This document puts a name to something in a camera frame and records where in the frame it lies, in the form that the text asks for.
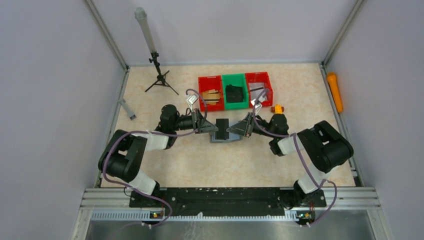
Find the grey card holder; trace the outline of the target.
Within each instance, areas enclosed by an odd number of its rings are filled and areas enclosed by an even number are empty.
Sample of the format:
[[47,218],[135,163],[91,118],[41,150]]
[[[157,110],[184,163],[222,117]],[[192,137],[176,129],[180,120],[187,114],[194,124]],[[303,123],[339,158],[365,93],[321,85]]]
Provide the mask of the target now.
[[242,136],[234,133],[227,132],[226,130],[218,130],[214,133],[209,134],[210,143],[231,143],[236,141],[241,141]]

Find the white credit card black stripe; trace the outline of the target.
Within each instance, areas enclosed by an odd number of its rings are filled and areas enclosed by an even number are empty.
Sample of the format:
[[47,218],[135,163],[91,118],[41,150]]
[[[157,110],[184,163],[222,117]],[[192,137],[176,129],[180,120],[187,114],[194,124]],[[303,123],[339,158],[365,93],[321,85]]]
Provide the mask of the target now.
[[265,89],[265,84],[263,82],[249,82],[248,83],[248,91],[256,92],[256,91],[262,91]]

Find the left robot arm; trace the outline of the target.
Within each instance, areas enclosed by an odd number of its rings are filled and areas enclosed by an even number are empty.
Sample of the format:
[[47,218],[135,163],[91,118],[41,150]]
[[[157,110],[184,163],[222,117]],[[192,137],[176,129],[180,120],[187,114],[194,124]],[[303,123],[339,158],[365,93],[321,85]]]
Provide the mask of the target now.
[[217,132],[219,128],[206,120],[197,108],[181,115],[175,105],[167,104],[161,109],[154,131],[129,133],[116,130],[99,159],[98,169],[151,196],[160,185],[142,172],[144,153],[170,149],[178,138],[177,131],[185,130],[194,134],[209,134]]

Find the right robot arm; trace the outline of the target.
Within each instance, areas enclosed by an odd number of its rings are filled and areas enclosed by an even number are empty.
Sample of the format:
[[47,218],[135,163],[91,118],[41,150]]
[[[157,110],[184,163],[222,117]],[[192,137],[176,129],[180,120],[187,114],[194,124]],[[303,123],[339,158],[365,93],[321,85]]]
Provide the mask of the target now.
[[311,128],[289,134],[284,114],[275,113],[270,121],[266,121],[248,113],[243,120],[227,128],[227,132],[242,137],[252,134],[270,137],[270,150],[279,157],[298,154],[305,174],[295,181],[292,191],[282,200],[282,205],[287,208],[309,204],[330,172],[354,155],[352,145],[325,120]]

